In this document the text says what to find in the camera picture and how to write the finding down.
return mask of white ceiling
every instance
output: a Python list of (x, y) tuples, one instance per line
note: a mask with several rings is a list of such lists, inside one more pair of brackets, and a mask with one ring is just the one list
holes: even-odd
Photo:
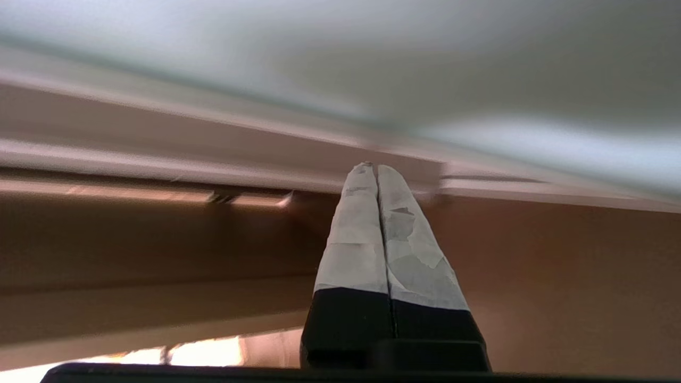
[(681, 199), (681, 1), (3, 0), (0, 42)]

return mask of white paper tape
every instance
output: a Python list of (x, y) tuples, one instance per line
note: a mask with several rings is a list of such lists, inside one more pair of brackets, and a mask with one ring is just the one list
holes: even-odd
[(469, 309), (402, 175), (384, 165), (379, 165), (378, 175), (390, 297), (441, 309)]
[(315, 291), (353, 288), (387, 294), (385, 253), (373, 166), (348, 174), (321, 258)]

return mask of ceiling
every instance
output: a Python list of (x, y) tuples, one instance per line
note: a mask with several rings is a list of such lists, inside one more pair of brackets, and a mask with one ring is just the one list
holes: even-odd
[(676, 0), (3, 0), (0, 43), (681, 201), (679, 20)]

